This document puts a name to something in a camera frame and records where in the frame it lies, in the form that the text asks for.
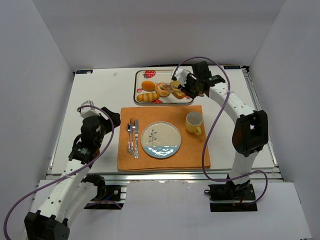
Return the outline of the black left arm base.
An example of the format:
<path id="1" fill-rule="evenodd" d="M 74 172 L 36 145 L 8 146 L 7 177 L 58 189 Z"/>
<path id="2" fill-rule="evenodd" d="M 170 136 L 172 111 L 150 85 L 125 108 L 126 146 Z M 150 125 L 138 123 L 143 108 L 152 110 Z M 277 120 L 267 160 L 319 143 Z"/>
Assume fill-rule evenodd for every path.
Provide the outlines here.
<path id="1" fill-rule="evenodd" d="M 84 207 L 86 210 L 121 210 L 125 197 L 121 185 L 106 184 L 105 179 L 96 174 L 84 177 L 82 183 L 91 183 L 96 187 L 96 196 Z"/>

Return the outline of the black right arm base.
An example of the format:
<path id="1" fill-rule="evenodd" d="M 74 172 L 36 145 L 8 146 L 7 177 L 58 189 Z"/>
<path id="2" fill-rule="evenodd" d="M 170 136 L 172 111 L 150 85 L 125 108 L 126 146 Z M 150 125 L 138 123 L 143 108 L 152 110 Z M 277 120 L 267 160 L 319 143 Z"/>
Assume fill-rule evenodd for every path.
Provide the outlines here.
<path id="1" fill-rule="evenodd" d="M 209 198 L 212 213 L 257 212 L 255 190 L 251 183 L 235 190 L 233 182 L 211 184 L 203 191 Z"/>

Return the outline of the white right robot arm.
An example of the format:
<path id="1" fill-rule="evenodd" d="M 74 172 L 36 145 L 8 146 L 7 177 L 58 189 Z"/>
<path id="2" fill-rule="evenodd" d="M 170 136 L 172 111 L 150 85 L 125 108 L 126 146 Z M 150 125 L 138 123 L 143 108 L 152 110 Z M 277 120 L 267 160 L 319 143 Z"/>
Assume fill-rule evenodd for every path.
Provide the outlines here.
<path id="1" fill-rule="evenodd" d="M 250 185 L 253 163 L 269 141 L 268 115 L 264 110 L 255 110 L 245 104 L 231 90 L 230 78 L 212 75 L 207 59 L 192 65 L 192 72 L 175 69 L 172 79 L 179 82 L 179 89 L 192 99 L 205 94 L 220 106 L 234 123 L 232 145 L 235 157 L 225 182 L 233 195 L 246 190 Z"/>

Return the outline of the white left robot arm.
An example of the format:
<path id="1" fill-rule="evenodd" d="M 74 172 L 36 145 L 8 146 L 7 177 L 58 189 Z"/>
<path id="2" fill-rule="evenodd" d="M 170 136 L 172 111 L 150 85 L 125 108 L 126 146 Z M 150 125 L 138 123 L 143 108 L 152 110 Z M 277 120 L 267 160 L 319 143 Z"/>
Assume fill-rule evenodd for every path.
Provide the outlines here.
<path id="1" fill-rule="evenodd" d="M 106 134 L 114 133 L 121 124 L 119 113 L 106 107 L 85 104 L 78 108 L 82 117 L 80 134 L 73 141 L 68 162 L 61 178 L 43 204 L 24 218 L 29 240 L 66 240 L 70 227 L 91 200 L 106 196 L 105 179 L 89 171 L 105 152 L 101 149 Z"/>

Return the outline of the sugared bagel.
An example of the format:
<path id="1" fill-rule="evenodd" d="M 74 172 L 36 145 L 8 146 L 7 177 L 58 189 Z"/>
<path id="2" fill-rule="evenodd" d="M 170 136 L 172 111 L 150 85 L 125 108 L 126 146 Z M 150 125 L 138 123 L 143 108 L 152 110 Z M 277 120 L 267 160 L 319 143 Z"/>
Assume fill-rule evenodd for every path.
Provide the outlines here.
<path id="1" fill-rule="evenodd" d="M 166 83 L 164 82 L 159 82 L 156 86 L 155 86 L 155 91 L 159 94 L 160 97 L 165 98 L 168 97 L 170 95 L 169 91 L 166 90 L 162 90 L 160 88 L 161 85 L 166 85 Z"/>

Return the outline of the stainless steel tongs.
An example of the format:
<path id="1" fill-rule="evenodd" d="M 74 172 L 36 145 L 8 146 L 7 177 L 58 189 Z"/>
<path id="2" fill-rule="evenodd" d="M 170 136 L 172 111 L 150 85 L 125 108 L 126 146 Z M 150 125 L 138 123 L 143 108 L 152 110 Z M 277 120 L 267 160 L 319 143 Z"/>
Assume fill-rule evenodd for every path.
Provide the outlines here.
<path id="1" fill-rule="evenodd" d="M 172 85 L 168 85 L 168 84 L 163 84 L 160 86 L 161 90 L 164 91 L 168 91 L 170 93 L 178 93 L 178 94 L 185 94 L 187 95 L 184 91 L 182 91 L 181 89 L 179 89 L 177 86 L 172 86 Z"/>

